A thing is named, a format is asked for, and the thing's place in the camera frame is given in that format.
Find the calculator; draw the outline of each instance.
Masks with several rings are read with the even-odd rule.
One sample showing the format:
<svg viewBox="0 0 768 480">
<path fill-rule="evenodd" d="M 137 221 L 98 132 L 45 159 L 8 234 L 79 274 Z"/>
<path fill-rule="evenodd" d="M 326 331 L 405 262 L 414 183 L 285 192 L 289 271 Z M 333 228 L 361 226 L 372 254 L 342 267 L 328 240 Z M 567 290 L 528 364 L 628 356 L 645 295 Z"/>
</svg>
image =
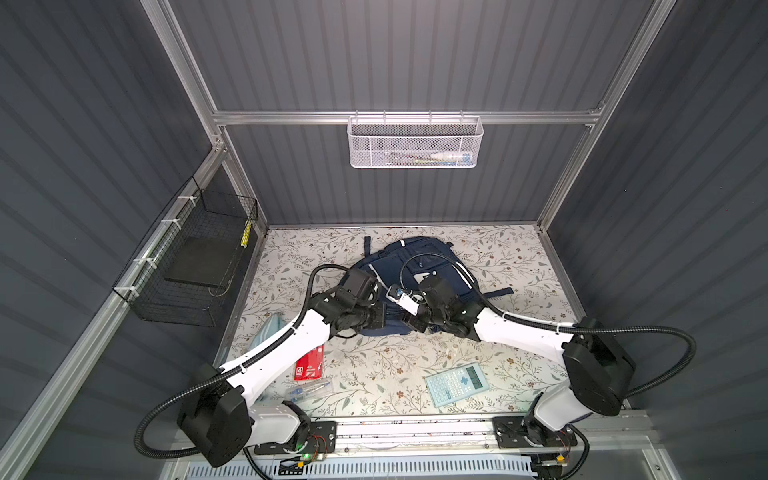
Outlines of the calculator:
<svg viewBox="0 0 768 480">
<path fill-rule="evenodd" d="M 479 363 L 470 363 L 425 378 L 432 403 L 442 407 L 491 388 Z"/>
</svg>

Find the white mesh basket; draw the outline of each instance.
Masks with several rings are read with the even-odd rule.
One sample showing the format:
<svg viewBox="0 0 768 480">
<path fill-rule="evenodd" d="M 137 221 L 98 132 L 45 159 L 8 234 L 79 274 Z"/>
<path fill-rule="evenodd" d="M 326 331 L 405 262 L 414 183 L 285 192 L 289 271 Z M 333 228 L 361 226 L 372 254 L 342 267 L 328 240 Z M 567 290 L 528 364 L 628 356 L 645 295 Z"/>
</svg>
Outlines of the white mesh basket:
<svg viewBox="0 0 768 480">
<path fill-rule="evenodd" d="M 483 134 L 479 117 L 351 117 L 346 132 L 354 168 L 473 168 Z"/>
</svg>

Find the black wire basket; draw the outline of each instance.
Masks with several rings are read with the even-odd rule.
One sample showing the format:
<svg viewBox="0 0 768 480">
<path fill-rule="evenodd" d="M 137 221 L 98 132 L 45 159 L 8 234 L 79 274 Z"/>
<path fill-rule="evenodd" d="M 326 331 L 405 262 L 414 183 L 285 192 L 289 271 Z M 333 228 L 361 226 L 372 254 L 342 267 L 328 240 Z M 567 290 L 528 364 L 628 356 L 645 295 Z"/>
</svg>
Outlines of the black wire basket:
<svg viewBox="0 0 768 480">
<path fill-rule="evenodd" d="M 243 281 L 242 260 L 257 241 L 256 221 L 255 199 L 198 189 L 176 219 L 161 220 L 168 225 L 146 259 L 136 259 L 139 249 L 134 253 L 131 262 L 141 262 L 141 269 L 133 285 L 115 284 L 114 291 L 143 320 L 197 326 L 226 322 Z M 206 270 L 211 259 L 214 268 Z M 207 279 L 196 278 L 201 270 Z"/>
</svg>

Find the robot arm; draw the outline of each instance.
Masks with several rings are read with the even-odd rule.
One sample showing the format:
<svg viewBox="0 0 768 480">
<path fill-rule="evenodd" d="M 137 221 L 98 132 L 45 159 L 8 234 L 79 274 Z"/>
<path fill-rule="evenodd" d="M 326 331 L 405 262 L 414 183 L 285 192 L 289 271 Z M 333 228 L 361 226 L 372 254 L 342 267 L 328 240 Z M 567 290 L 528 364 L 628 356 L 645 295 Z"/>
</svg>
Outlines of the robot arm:
<svg viewBox="0 0 768 480">
<path fill-rule="evenodd" d="M 569 333 L 520 325 L 480 303 L 461 303 L 438 276 L 428 277 L 422 285 L 422 303 L 399 289 L 390 289 L 387 295 L 408 309 L 406 322 L 414 329 L 424 331 L 426 325 L 440 325 L 457 336 L 524 349 L 566 368 L 569 379 L 540 394 L 521 424 L 532 444 L 546 445 L 566 424 L 592 412 L 618 414 L 634 364 L 612 337 L 575 339 Z M 298 327 L 294 328 L 293 322 L 248 353 L 223 364 L 220 371 L 237 373 L 215 393 L 186 400 L 178 424 L 211 465 L 223 465 L 249 445 L 306 441 L 309 420 L 306 416 L 302 420 L 300 409 L 289 402 L 265 405 L 257 399 L 278 375 L 339 331 L 384 327 L 384 308 L 376 300 L 378 288 L 373 275 L 351 270 L 341 286 L 312 296 Z M 250 367 L 242 366 L 292 329 L 277 348 Z M 208 374 L 214 376 L 217 371 L 211 369 Z M 194 383 L 205 379 L 203 375 Z"/>
</svg>

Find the floral tablecloth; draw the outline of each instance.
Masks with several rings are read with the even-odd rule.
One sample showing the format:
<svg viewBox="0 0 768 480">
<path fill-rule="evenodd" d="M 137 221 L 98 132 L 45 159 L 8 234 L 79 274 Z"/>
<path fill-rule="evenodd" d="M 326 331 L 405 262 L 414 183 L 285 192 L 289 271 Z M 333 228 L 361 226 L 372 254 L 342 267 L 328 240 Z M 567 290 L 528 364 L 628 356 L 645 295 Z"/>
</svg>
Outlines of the floral tablecloth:
<svg viewBox="0 0 768 480">
<path fill-rule="evenodd" d="M 371 236 L 374 252 L 401 238 L 451 241 L 482 290 L 510 286 L 515 291 L 492 300 L 497 305 L 538 318 L 575 319 L 533 226 L 272 230 L 229 359 L 247 351 L 272 313 L 290 320 L 299 312 L 307 276 L 315 266 L 348 266 L 362 258 L 365 236 Z M 336 285 L 340 277 L 334 270 L 319 273 L 315 291 Z M 437 409 L 424 377 L 471 362 L 479 362 L 490 390 Z M 333 381 L 333 394 L 299 404 L 313 416 L 524 412 L 538 392 L 566 376 L 560 366 L 532 353 L 446 333 L 334 338 L 326 343 L 324 368 L 323 378 Z M 266 394 L 280 398 L 294 385 L 291 369 Z"/>
</svg>

